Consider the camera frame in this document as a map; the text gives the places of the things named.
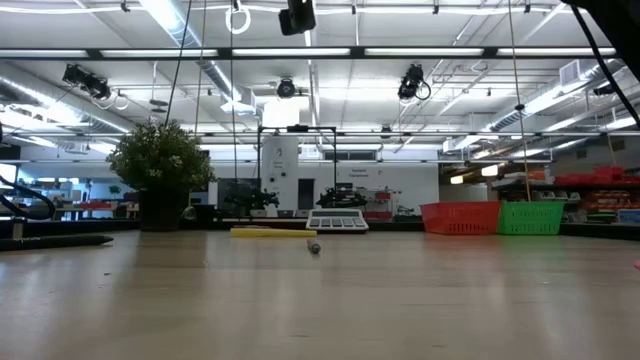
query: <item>ventilation duct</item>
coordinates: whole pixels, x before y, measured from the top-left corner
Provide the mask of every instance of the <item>ventilation duct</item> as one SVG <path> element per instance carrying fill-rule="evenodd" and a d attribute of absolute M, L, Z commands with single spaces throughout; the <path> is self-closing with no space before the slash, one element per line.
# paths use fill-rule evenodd
<path fill-rule="evenodd" d="M 27 111 L 39 109 L 61 123 L 91 123 L 96 130 L 105 132 L 128 132 L 131 127 L 130 121 L 8 64 L 0 65 L 0 89 L 5 98 L 17 100 L 6 101 L 4 105 Z"/>
<path fill-rule="evenodd" d="M 182 46 L 182 37 L 184 31 L 187 32 L 184 41 L 185 48 L 202 47 L 202 39 L 200 35 L 193 30 L 191 25 L 186 24 L 186 14 L 182 10 L 182 4 L 178 0 L 139 0 L 149 15 L 167 32 L 171 40 L 177 45 Z M 226 76 L 218 64 L 213 60 L 197 61 L 196 64 L 202 68 L 211 83 L 218 88 L 220 95 L 227 102 L 223 105 L 223 110 L 229 112 L 232 108 L 231 102 L 236 103 L 233 109 L 238 114 L 255 114 L 255 104 L 250 103 L 247 99 L 252 96 L 245 94 L 250 92 L 249 89 L 239 91 L 236 89 L 229 77 Z"/>
<path fill-rule="evenodd" d="M 619 61 L 609 61 L 609 70 L 616 73 L 624 67 Z M 560 69 L 560 79 L 554 81 L 534 93 L 523 97 L 522 103 L 525 105 L 522 111 L 522 119 L 525 120 L 541 111 L 549 109 L 562 101 L 568 99 L 576 91 L 585 87 L 595 85 L 595 82 L 605 81 L 605 75 L 600 66 L 593 60 L 576 60 Z M 481 131 L 496 132 L 505 127 L 520 121 L 520 115 L 515 109 L 515 105 L 499 112 L 490 123 Z M 456 140 L 449 140 L 450 149 L 460 150 L 480 140 L 480 136 L 466 136 Z"/>

